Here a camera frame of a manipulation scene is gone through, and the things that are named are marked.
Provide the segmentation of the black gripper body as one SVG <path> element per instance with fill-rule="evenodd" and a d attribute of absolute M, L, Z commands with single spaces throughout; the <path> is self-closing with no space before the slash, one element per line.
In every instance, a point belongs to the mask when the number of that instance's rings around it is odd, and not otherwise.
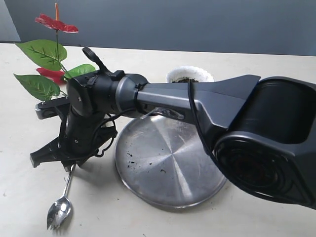
<path fill-rule="evenodd" d="M 61 135 L 60 149 L 63 161 L 84 163 L 97 154 L 98 149 L 111 138 L 115 138 L 115 126 L 103 127 L 105 113 L 96 112 L 88 117 L 79 115 L 73 108 L 67 115 L 65 131 Z"/>

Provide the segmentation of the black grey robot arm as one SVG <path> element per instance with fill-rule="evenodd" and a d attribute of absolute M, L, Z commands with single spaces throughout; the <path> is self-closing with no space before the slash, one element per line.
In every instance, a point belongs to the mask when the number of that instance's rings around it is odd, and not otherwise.
<path fill-rule="evenodd" d="M 33 167 L 82 165 L 124 116 L 161 115 L 196 127 L 206 153 L 244 192 L 316 207 L 316 86 L 289 77 L 244 75 L 216 82 L 150 83 L 139 74 L 97 70 L 71 78 L 67 97 L 36 106 L 59 116 L 57 138 L 30 154 Z"/>

